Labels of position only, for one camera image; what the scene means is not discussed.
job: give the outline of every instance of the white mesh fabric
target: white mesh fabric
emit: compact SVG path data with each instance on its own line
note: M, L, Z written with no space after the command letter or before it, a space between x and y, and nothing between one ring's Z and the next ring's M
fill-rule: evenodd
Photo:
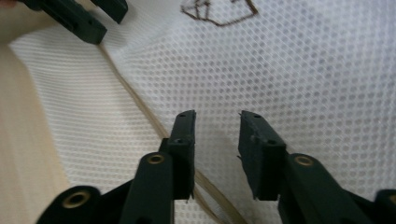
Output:
M11 45L34 80L71 185L105 193L134 177L161 143L100 50L58 26ZM176 223L210 223L194 200L176 202Z
M228 21L244 15L246 8L242 3L213 0L211 19ZM196 166L224 192L248 223L278 223L279 217L275 203L252 200L236 158L237 113L242 109L262 114L292 147L291 152L318 158L342 187L370 199L378 189L395 188L396 3L253 3L259 15L217 27L182 14L179 1L131 1L130 12L121 26L103 16L108 28L105 48L121 74L169 131L177 113L196 109ZM108 68L96 49L66 36L72 35L62 28L48 30L28 35L12 47L32 72L70 180L111 189L110 185L115 187L133 175L133 167L127 167L137 162L133 160L135 156L125 156L130 158L125 165L107 154L83 156L81 153L87 149L80 145L85 146L89 138L92 148L101 145L98 142L110 148L121 139L129 142L128 152L113 147L111 155L124 156L122 153L129 153L132 146L139 144L147 151L156 150L158 139L142 143L139 137L130 140L132 134L97 134L108 132L109 127L124 127L131 120L143 120L146 127L143 123L147 121L143 116L129 115L109 126L93 126L102 122L97 111L112 110L118 115L119 111L132 111L134 104L120 100L124 96L113 91L104 96L111 96L111 102L120 102L117 109L106 102L101 102L100 107L88 104L95 101L93 93L91 98L85 98L87 101L80 99L90 93L90 88L77 88L78 84L86 85L87 80L98 83L96 90L121 87L112 76L103 77L111 73L104 72ZM81 76L89 78L76 82ZM70 77L70 81L64 81L64 77ZM81 113L81 107L86 106L89 112ZM86 129L79 126L96 131L84 138L81 133ZM136 130L132 122L128 127ZM102 169L105 163L106 169L89 171L87 163L94 169ZM115 164L118 168L106 173ZM115 182L108 184L112 178ZM182 216L179 209L186 206L176 209L177 215L184 218L180 223L209 222L200 211L190 211L199 216L190 212Z
M262 114L291 152L318 158L342 187L370 199L395 188L396 3L253 2L258 16L217 27L176 3L131 1L125 25L105 21L105 47L168 130L176 113L197 110L197 167L249 223L279 219L271 203L251 199L236 158L242 109ZM220 21L246 10L211 4Z

